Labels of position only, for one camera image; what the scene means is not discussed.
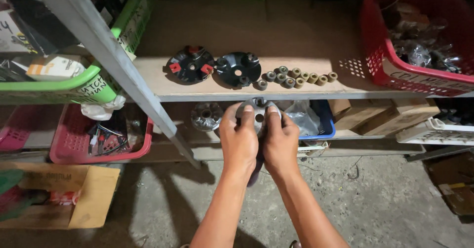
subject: right hand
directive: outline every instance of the right hand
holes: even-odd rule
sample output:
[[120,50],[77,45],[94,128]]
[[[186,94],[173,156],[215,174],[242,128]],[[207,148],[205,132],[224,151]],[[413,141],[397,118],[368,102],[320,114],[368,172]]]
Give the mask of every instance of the right hand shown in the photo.
[[265,167],[269,173],[299,173],[296,155],[298,154],[299,128],[284,113],[281,119],[275,106],[265,113],[268,133],[264,144]]

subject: pink basket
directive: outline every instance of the pink basket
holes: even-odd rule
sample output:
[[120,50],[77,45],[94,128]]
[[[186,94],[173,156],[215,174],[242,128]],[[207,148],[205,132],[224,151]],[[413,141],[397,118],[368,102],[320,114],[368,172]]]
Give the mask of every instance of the pink basket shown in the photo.
[[38,115],[42,105],[19,105],[11,113],[0,131],[0,151],[13,151],[23,148],[31,131],[38,125]]
[[360,14],[367,65],[374,83],[442,96],[474,91],[474,14],[464,0],[400,0],[418,7],[429,17],[447,20],[442,35],[453,42],[453,50],[462,56],[463,74],[416,67],[398,58],[382,18],[382,1],[395,0],[364,0]]
[[139,158],[150,151],[153,121],[148,118],[146,124],[145,141],[137,152],[121,153],[116,155],[89,155],[90,136],[87,132],[96,123],[80,112],[80,105],[70,104],[64,107],[58,128],[51,145],[49,157],[56,164],[78,165],[93,164],[109,161]]

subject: brown cardboard box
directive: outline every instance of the brown cardboard box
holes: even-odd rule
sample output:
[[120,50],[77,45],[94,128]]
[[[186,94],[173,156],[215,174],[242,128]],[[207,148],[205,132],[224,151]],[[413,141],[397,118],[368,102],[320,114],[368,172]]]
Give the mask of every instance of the brown cardboard box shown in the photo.
[[368,119],[392,106],[388,99],[328,100],[336,130],[355,130]]
[[390,135],[425,121],[439,113],[432,99],[392,99],[394,106],[369,119],[357,131],[360,135]]
[[449,208],[457,215],[474,215],[474,155],[470,152],[429,166],[433,183],[438,186]]
[[2,169],[21,169],[24,189],[79,191],[75,206],[30,206],[0,228],[72,229],[102,227],[115,191],[119,169],[89,165],[0,163]]

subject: green basket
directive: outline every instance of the green basket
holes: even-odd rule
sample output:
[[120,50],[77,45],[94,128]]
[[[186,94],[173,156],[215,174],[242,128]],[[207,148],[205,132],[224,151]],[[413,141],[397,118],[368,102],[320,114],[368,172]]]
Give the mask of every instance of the green basket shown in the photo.
[[[134,53],[155,0],[128,0],[111,31],[120,45]],[[108,103],[120,86],[95,60],[80,75],[59,82],[1,82],[0,104]]]

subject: black part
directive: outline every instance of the black part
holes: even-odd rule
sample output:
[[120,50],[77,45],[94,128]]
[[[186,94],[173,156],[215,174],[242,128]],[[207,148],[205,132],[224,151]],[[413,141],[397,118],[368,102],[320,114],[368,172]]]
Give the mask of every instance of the black part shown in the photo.
[[169,67],[171,64],[179,63],[181,70],[173,73],[179,80],[186,83],[198,83],[206,80],[209,75],[202,72],[201,68],[208,64],[214,67],[214,57],[204,47],[199,46],[198,52],[189,52],[190,46],[186,46],[183,50],[178,51],[174,57],[171,57],[166,64]]
[[217,59],[216,70],[219,78],[232,87],[246,87],[256,82],[262,73],[258,57],[250,52],[236,51]]

